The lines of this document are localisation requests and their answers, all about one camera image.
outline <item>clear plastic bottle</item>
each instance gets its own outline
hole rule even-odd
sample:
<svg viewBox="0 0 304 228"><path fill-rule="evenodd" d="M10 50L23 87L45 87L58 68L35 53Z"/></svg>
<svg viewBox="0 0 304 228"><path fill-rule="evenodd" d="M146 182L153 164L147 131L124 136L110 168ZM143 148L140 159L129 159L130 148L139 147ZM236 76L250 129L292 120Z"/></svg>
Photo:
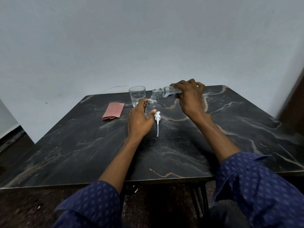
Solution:
<svg viewBox="0 0 304 228"><path fill-rule="evenodd" d="M152 95L154 95L156 98L160 98L160 97L169 97L169 96L173 96L175 94L179 94L182 91L179 89L175 89L172 86L165 86L164 88L159 88L159 89L154 89L152 90Z"/></svg>
<svg viewBox="0 0 304 228"><path fill-rule="evenodd" d="M146 111L145 111L146 117L148 117L149 113L156 108L157 101L155 99L156 99L156 97L152 94L151 98L146 103Z"/></svg>

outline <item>pink cloth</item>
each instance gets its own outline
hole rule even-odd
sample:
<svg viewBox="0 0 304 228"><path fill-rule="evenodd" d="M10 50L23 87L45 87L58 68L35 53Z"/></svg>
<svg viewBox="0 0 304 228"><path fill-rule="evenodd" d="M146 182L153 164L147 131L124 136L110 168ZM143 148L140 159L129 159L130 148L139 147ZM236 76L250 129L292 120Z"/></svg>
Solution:
<svg viewBox="0 0 304 228"><path fill-rule="evenodd" d="M123 111L124 103L112 102L108 105L105 114L102 116L103 119L114 119L119 118Z"/></svg>

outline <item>navy shirt sleeve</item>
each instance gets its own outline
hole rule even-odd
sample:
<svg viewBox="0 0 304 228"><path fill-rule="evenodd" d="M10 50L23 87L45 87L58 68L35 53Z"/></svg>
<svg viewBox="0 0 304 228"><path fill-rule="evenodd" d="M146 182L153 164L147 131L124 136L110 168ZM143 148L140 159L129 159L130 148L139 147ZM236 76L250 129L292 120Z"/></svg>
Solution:
<svg viewBox="0 0 304 228"><path fill-rule="evenodd" d="M259 163L266 156L236 153L216 174L213 201L232 199L252 227L304 227L304 196Z"/></svg>
<svg viewBox="0 0 304 228"><path fill-rule="evenodd" d="M56 210L65 210L54 224L63 227L120 227L120 197L104 181L94 182L64 200Z"/></svg>

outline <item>drinking glass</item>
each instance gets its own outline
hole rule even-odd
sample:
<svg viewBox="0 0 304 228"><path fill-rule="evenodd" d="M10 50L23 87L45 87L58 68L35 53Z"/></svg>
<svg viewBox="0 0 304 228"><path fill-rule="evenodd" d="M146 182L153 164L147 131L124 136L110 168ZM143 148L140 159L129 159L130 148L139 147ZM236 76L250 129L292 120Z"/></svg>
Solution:
<svg viewBox="0 0 304 228"><path fill-rule="evenodd" d="M129 89L132 105L135 107L140 99L146 97L146 88L144 86L134 86Z"/></svg>

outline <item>marble table top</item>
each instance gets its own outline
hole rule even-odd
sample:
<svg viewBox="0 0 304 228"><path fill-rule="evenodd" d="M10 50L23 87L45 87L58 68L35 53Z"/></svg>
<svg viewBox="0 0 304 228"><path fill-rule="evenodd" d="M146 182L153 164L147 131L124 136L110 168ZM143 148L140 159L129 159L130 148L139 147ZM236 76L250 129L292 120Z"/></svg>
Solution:
<svg viewBox="0 0 304 228"><path fill-rule="evenodd" d="M214 179L218 162L174 97L157 99L161 112L139 145L126 181L153 183ZM119 119L102 120L111 102L125 103ZM304 138L227 86L207 86L205 111L244 152L267 154L264 164L279 174L304 173ZM0 188L88 184L99 178L127 136L129 93L82 99L32 148L24 164L0 178Z"/></svg>

